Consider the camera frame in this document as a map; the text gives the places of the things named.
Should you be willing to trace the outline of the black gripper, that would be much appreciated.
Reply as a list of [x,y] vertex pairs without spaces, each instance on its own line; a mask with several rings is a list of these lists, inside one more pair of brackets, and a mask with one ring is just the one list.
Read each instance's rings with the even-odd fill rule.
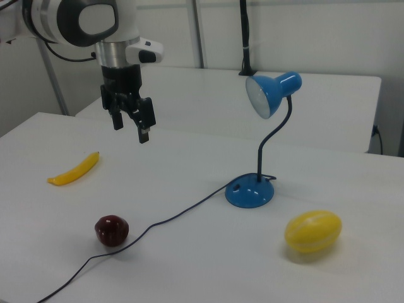
[[102,106],[109,111],[114,129],[123,128],[121,110],[126,111],[137,127],[139,142],[143,144],[149,141],[150,128],[156,125],[156,119],[151,98],[140,97],[140,65],[125,68],[102,66],[102,75]]

